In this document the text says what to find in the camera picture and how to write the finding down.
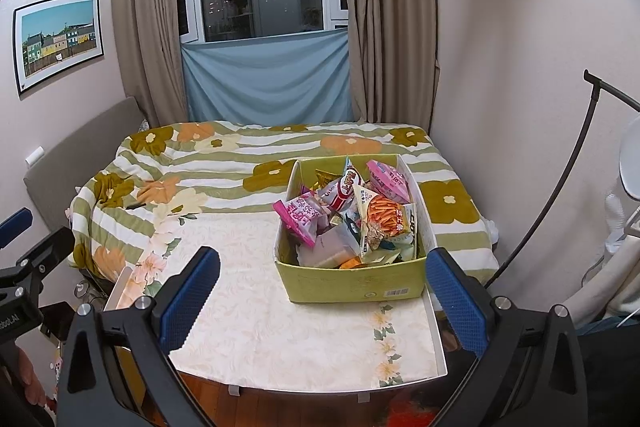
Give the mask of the person's left hand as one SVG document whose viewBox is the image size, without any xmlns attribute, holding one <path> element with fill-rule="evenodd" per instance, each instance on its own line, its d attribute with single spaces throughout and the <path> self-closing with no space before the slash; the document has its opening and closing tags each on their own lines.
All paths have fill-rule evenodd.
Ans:
<svg viewBox="0 0 640 427">
<path fill-rule="evenodd" d="M 22 348 L 17 348 L 18 373 L 25 389 L 26 400 L 31 405 L 44 407 L 47 403 L 47 395 L 38 379 L 32 362 Z"/>
</svg>

